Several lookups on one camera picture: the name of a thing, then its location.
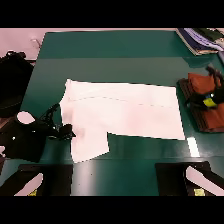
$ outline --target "table top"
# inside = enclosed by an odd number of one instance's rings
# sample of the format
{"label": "table top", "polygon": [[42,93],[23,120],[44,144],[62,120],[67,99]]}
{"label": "table top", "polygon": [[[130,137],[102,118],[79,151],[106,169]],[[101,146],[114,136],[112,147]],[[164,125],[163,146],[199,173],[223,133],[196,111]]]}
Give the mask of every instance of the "table top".
{"label": "table top", "polygon": [[[196,139],[200,158],[192,158],[187,140],[108,134],[109,153],[74,164],[72,195],[158,195],[157,162],[207,160],[224,177],[224,133],[198,131],[177,85],[189,72],[207,75],[208,64],[224,71],[217,55],[194,56],[173,31],[47,33],[21,110],[40,116],[61,100],[68,78],[176,86],[184,133]],[[0,185],[21,163],[28,162],[5,162]],[[70,142],[47,140],[40,163],[73,163]]]}

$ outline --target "yellow tag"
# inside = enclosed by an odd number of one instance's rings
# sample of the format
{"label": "yellow tag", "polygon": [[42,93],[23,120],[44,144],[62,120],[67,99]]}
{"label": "yellow tag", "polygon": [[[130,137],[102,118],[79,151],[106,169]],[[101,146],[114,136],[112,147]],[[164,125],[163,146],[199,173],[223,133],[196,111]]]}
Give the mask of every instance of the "yellow tag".
{"label": "yellow tag", "polygon": [[207,106],[207,107],[215,107],[217,106],[216,103],[214,103],[214,101],[212,100],[212,98],[207,98],[205,100],[203,100],[204,104]]}
{"label": "yellow tag", "polygon": [[195,196],[205,196],[205,192],[202,188],[194,189],[194,195]]}
{"label": "yellow tag", "polygon": [[37,189],[28,194],[27,196],[37,196]]}

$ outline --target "stack of books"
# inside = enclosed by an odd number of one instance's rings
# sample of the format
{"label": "stack of books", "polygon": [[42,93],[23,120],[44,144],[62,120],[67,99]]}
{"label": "stack of books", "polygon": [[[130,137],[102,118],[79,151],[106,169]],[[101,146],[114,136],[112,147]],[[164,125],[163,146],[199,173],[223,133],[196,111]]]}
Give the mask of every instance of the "stack of books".
{"label": "stack of books", "polygon": [[224,51],[224,34],[217,28],[177,28],[176,32],[194,55]]}

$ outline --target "stack of papers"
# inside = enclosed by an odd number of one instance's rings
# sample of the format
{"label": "stack of papers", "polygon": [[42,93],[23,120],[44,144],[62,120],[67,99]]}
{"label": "stack of papers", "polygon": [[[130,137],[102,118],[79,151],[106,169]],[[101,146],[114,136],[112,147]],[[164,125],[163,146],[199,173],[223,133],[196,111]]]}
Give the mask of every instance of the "stack of papers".
{"label": "stack of papers", "polygon": [[219,38],[223,34],[215,28],[211,30],[209,28],[177,28],[176,32],[194,55],[217,53],[224,50],[222,43],[220,44],[222,38]]}
{"label": "stack of papers", "polygon": [[60,106],[75,163],[109,152],[107,133],[185,139],[175,87],[68,79]]}

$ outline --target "table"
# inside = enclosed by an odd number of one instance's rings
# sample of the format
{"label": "table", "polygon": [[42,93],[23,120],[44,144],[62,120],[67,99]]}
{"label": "table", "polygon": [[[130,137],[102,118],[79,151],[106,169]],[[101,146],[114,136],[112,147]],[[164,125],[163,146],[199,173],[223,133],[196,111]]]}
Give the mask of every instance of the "table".
{"label": "table", "polygon": [[[177,85],[188,72],[206,75],[208,63],[224,72],[217,55],[194,56],[173,31],[47,33],[21,110],[40,116],[61,100],[67,78],[176,86],[184,133],[196,139],[200,158],[191,156],[187,140],[108,134],[109,153],[74,164],[71,195],[158,195],[157,162],[207,160],[224,177],[224,133],[198,132]],[[60,111],[55,121],[61,122]],[[21,163],[28,162],[5,162],[0,185]],[[70,142],[47,140],[40,163],[73,163]]]}

